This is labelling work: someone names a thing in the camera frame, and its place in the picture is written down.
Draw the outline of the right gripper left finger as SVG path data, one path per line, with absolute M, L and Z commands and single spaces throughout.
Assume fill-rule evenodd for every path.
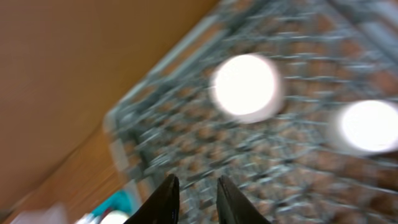
M 170 174 L 124 224 L 177 224 L 179 210 L 179 180 Z

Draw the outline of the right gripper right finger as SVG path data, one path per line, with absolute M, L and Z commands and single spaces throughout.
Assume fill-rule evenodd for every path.
M 217 180 L 216 207 L 219 224 L 271 224 L 225 175 Z

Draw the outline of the pink plastic bowl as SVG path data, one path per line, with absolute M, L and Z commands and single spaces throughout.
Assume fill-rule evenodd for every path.
M 284 105 L 285 84 L 277 65 L 259 54 L 231 57 L 209 81 L 212 103 L 229 119 L 250 124 L 275 116 Z

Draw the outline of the white plastic cup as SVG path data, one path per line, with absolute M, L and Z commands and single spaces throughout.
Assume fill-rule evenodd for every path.
M 397 150 L 397 104 L 360 100 L 331 112 L 326 138 L 340 152 L 373 156 Z

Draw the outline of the pale green bowl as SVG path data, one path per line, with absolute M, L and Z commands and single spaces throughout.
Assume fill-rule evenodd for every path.
M 124 224 L 128 219 L 128 214 L 119 210 L 113 210 L 109 212 L 99 224 Z

